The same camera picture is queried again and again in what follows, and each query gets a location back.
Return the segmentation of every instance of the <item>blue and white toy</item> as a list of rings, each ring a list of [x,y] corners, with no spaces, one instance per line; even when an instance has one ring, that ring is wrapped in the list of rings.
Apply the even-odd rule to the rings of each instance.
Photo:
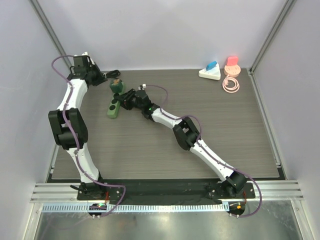
[[[199,71],[199,77],[205,79],[220,80],[221,73],[217,61],[210,62],[206,68]]]

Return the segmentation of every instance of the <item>red object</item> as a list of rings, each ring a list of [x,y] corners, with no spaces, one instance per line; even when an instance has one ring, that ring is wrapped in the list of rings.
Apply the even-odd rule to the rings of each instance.
[[[226,61],[227,66],[234,66],[238,64],[239,58],[237,56],[230,56]]]

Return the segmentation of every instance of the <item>white wall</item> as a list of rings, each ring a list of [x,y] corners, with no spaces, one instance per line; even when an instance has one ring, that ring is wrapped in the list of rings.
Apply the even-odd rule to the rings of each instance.
[[[0,32],[0,238],[20,240],[53,151],[48,112],[66,84],[50,67],[58,52],[27,0],[0,1]]]
[[[288,178],[320,223],[320,1],[300,0],[256,70]]]
[[[102,70],[251,67],[285,0],[39,0],[67,53]]]

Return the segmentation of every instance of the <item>blue object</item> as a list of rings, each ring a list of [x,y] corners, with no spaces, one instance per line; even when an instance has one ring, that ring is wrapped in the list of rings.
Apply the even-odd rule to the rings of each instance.
[[[209,71],[209,70],[213,69],[216,65],[217,65],[217,61],[210,62],[210,63],[206,66],[205,70]]]

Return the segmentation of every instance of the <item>beige round object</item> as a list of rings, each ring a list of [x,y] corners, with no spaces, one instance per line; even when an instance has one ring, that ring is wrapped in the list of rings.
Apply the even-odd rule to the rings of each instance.
[[[230,76],[232,78],[236,78],[239,76],[240,72],[241,72],[241,68],[239,67],[239,65],[234,65],[234,66],[224,66],[223,72],[226,76]]]

